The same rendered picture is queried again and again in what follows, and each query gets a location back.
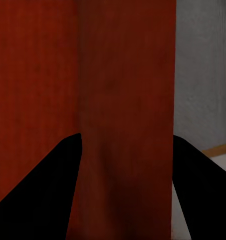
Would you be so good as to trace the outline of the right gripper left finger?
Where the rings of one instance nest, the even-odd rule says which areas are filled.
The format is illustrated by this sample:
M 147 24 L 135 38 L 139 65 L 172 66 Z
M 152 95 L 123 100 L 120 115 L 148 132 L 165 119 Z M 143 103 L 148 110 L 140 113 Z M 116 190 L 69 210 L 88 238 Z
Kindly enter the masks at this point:
M 65 240 L 81 155 L 66 137 L 0 202 L 0 240 Z

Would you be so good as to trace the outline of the storage box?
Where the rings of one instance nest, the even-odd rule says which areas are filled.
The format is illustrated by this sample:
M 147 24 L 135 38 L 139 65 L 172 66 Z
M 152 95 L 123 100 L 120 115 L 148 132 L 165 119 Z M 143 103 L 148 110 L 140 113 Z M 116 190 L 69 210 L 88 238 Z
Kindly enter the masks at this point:
M 65 240 L 171 240 L 177 0 L 0 0 L 0 202 L 66 137 Z

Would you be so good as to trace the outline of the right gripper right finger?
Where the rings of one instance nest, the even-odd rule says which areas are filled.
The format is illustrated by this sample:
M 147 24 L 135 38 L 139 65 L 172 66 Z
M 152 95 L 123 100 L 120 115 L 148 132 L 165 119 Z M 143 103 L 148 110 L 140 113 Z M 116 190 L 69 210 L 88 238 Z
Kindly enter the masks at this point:
M 173 184 L 192 240 L 226 240 L 226 171 L 174 135 Z

